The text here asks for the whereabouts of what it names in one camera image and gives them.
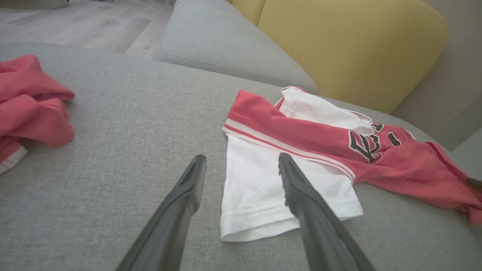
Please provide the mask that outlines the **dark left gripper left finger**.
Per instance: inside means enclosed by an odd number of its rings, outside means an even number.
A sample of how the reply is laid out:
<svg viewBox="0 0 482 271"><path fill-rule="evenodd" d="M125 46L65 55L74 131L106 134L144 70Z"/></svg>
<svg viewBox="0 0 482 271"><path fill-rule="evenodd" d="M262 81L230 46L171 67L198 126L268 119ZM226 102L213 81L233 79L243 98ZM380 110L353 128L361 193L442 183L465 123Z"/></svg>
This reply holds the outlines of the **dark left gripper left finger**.
<svg viewBox="0 0 482 271"><path fill-rule="evenodd" d="M191 218L200 207L206 168L203 154L192 159L117 266L118 271L179 270Z"/></svg>

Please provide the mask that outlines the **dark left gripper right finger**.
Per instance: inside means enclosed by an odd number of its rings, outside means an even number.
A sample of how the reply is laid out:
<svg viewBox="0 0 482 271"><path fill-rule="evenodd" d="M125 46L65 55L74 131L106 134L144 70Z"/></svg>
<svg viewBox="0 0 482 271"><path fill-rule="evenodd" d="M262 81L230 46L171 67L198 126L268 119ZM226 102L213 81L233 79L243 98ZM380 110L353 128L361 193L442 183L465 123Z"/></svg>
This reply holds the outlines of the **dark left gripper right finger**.
<svg viewBox="0 0 482 271"><path fill-rule="evenodd" d="M294 159L279 155L285 204L298 219L312 271L373 271L375 267Z"/></svg>

